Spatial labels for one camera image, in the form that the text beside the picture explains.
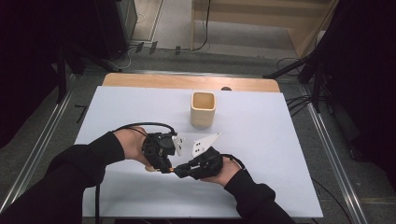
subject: white tabletop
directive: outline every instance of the white tabletop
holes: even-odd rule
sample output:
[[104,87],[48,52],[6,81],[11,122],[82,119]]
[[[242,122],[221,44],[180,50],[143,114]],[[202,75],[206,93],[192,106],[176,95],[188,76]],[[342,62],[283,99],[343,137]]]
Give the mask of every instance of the white tabletop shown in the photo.
[[[276,202],[291,217],[323,217],[289,110],[282,93],[212,91],[217,109],[213,125],[190,125],[193,92],[128,87],[98,87],[76,144],[88,144],[107,131],[135,122],[162,122],[194,140],[221,132],[213,147],[235,155],[256,183],[276,192]],[[144,127],[148,133],[168,132]],[[174,167],[192,159],[191,149],[170,157]],[[101,186],[101,217],[239,217],[236,202],[221,186],[149,173],[137,161],[106,168]],[[83,216],[94,217],[94,189],[86,189]]]

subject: floor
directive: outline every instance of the floor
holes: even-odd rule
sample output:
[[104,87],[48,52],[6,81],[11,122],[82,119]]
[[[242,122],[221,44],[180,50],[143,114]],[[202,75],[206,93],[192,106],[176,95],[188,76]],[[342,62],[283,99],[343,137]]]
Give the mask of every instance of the floor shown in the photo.
[[[190,1],[135,0],[135,2],[139,23],[136,26],[132,44],[144,41],[145,47],[140,52],[135,52],[133,49],[112,62],[119,67],[124,67],[123,72],[153,70],[260,78],[262,75],[271,74],[278,68],[295,62],[293,59],[282,60],[296,57],[286,30],[220,22],[209,23],[208,44],[200,52],[186,51],[176,55],[172,50],[164,49],[174,49],[176,46],[181,46],[183,49],[190,47]],[[155,2],[155,4],[151,7],[145,6],[144,3],[147,2]],[[143,26],[139,27],[139,24],[142,25],[144,22],[148,23],[148,26],[144,26],[148,27],[146,30]],[[200,46],[204,41],[204,27],[200,21],[196,22],[195,27],[197,29],[195,46]],[[225,39],[219,34],[227,34],[230,38]],[[151,43],[156,41],[158,41],[157,49],[155,53],[151,53],[149,50]],[[296,80],[295,74],[297,73],[297,70],[291,71],[289,75],[277,79],[286,99],[304,94],[302,86]],[[41,162],[35,168],[29,186],[41,178],[54,155],[74,143],[81,125],[78,119],[83,115],[82,108],[77,105],[89,105],[95,88],[102,83],[105,75],[106,71],[87,62],[84,76],[77,76],[70,102],[64,109],[64,115],[47,144],[46,153],[41,155]],[[51,116],[55,100],[56,91],[49,95],[42,106],[26,121],[12,142],[0,150],[0,171],[1,174],[7,174],[0,177],[1,199],[5,199],[24,161],[28,158],[29,150],[26,149],[33,147],[40,132],[45,128],[45,121]],[[391,188],[384,172],[370,162],[353,161],[349,156],[348,144],[337,121],[329,113],[325,104],[321,104],[320,115],[366,218],[365,222],[355,223],[396,223],[396,193]],[[347,217],[350,218],[350,212],[346,197],[334,174],[334,168],[324,149],[309,107],[294,116],[293,123],[311,176],[318,181],[318,183],[314,181],[314,186],[324,213],[324,218],[296,221],[298,223],[351,223],[347,219]],[[86,218],[84,223],[92,223],[92,220]]]

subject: beige square container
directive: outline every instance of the beige square container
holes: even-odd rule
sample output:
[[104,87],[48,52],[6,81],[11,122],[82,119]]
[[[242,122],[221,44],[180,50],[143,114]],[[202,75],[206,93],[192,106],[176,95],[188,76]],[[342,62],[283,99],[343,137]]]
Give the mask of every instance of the beige square container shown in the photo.
[[216,98],[212,92],[195,92],[191,97],[191,124],[210,127],[216,111]]

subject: gray floor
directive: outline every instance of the gray floor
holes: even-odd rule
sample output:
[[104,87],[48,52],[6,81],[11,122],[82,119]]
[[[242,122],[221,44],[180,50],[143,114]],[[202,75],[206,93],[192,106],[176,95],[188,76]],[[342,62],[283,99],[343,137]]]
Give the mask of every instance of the gray floor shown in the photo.
[[[172,3],[171,0],[165,0],[163,10],[167,7],[178,8],[166,5]],[[158,30],[154,38],[163,43],[162,48],[171,48],[171,46],[182,46],[181,40],[173,38],[170,34],[161,33],[161,20],[158,24]],[[143,49],[139,53],[130,52],[132,60],[131,65],[123,72],[133,72],[136,70],[155,70],[155,71],[174,71],[174,72],[191,72],[191,73],[216,73],[229,74],[234,77],[257,77],[271,74],[277,70],[276,63],[284,57],[295,57],[295,53],[289,52],[292,49],[287,33],[276,28],[266,29],[265,38],[270,39],[266,42],[267,48],[260,48],[260,45],[247,48],[239,48],[235,44],[238,38],[229,40],[229,45],[235,44],[238,50],[225,52],[227,48],[214,48],[217,40],[212,35],[209,36],[211,49],[206,53],[188,53],[181,52],[176,55],[173,51],[156,50],[154,54],[149,54],[149,49]],[[291,61],[284,61],[280,66],[284,66]],[[119,60],[113,62],[119,66],[129,63],[128,55],[122,56]],[[94,64],[87,62],[88,68],[84,76],[78,75],[77,85],[73,91],[70,102],[64,111],[46,151],[43,154],[41,162],[37,165],[33,173],[29,186],[38,181],[50,162],[50,160],[60,151],[72,145],[78,134],[80,123],[77,123],[82,109],[75,105],[89,105],[94,90],[101,85],[106,72]],[[296,81],[296,76],[285,75],[278,80],[281,91],[285,98],[291,98],[303,95],[301,85]],[[17,178],[24,162],[29,156],[30,151],[35,145],[37,138],[44,129],[45,123],[50,117],[57,97],[56,90],[47,97],[37,111],[25,122],[15,138],[5,147],[0,149],[0,199],[3,201],[15,179]],[[395,223],[396,222],[396,193],[391,188],[385,173],[370,162],[356,162],[349,157],[349,147],[342,135],[336,120],[332,117],[325,104],[321,104],[321,115],[324,118],[326,127],[332,137],[337,153],[346,169],[346,173],[356,190],[361,201],[362,209],[369,223]],[[293,117],[293,123],[298,134],[306,163],[311,176],[321,185],[330,191],[338,202],[347,210],[347,204],[335,178],[333,169],[329,163],[327,155],[314,122],[307,108]],[[318,199],[323,210],[324,218],[318,218],[318,223],[348,223],[342,209],[336,203],[336,200],[318,184],[314,184],[317,190]],[[311,219],[297,220],[300,223],[314,223]],[[90,218],[84,219],[84,223],[92,223]]]

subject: table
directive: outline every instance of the table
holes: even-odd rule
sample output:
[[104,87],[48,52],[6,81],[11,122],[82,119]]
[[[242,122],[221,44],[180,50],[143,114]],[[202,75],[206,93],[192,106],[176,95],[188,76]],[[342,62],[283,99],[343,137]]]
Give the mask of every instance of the table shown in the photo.
[[[109,74],[103,84],[92,98],[76,144],[89,143],[105,131],[138,121],[171,124],[186,137],[187,145],[221,131],[222,136],[213,147],[244,161],[253,179],[276,191],[276,202],[286,212],[292,217],[322,217],[289,111],[275,81]],[[233,91],[220,91],[224,85]],[[218,99],[215,120],[208,129],[198,129],[189,123],[191,94],[202,90],[211,90]],[[159,131],[155,127],[145,128],[148,133]],[[234,140],[236,134],[240,141]],[[182,157],[170,158],[174,165],[190,159],[191,154],[186,151]],[[85,217],[94,215],[93,198],[94,189],[86,189]],[[135,161],[107,166],[101,187],[102,217],[236,218],[239,215],[235,206],[233,196],[218,185],[147,173]]]
[[[192,49],[194,21],[206,18],[208,2],[192,2]],[[303,58],[319,32],[327,28],[337,4],[338,0],[212,0],[209,20],[287,28],[297,56]]]

